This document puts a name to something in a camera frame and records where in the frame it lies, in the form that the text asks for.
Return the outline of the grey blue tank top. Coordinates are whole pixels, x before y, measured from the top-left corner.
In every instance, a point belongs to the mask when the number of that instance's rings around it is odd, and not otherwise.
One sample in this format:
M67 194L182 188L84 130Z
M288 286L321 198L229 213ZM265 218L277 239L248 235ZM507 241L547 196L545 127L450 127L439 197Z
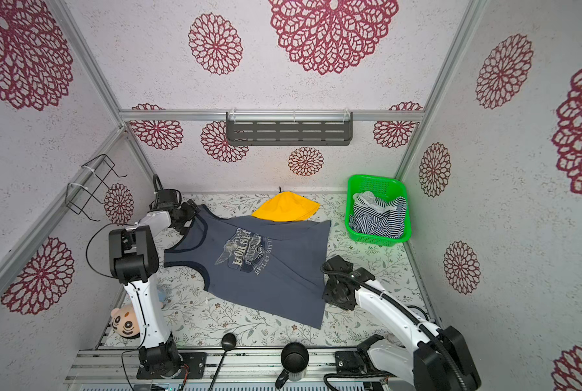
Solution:
M321 328L321 266L330 221L277 223L252 216L219 218L201 205L194 223L167 249L165 267L189 267L219 299Z

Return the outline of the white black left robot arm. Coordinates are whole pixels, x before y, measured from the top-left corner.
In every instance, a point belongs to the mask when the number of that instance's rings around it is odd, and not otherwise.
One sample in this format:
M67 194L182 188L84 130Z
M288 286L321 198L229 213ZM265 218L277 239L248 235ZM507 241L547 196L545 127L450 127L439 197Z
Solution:
M182 365L158 296L160 258L154 236L168 227L183 230L198 213L199 207L192 200L167 204L163 210L148 212L134 226L108 234L109 270L131 299L139 327L140 365L150 373L169 376Z

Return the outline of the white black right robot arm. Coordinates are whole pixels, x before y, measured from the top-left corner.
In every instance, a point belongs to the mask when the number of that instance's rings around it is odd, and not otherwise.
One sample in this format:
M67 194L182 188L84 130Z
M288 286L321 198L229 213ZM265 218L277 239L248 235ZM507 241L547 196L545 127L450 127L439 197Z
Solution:
M390 296L363 268L350 272L321 271L328 277L325 295L333 306L359 307L382 322L399 341L382 338L369 345L370 364L406 381L416 390L478 390L481 378L463 335L422 319Z

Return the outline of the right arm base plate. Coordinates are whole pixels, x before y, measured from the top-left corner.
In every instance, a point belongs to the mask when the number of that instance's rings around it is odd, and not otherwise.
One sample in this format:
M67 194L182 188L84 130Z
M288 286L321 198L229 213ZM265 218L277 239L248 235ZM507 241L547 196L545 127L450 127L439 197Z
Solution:
M357 350L338 350L335 352L336 373L343 375L365 375L367 363Z

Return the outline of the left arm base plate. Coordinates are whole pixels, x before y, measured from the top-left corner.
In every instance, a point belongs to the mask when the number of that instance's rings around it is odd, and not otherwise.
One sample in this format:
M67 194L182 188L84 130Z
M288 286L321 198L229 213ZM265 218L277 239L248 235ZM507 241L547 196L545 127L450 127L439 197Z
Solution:
M151 370L139 367L136 374L137 380L183 380L185 377L188 380L200 380L204 376L206 369L207 353L181 353L181 362L175 368L174 372L167 372L161 374L159 371L152 372Z

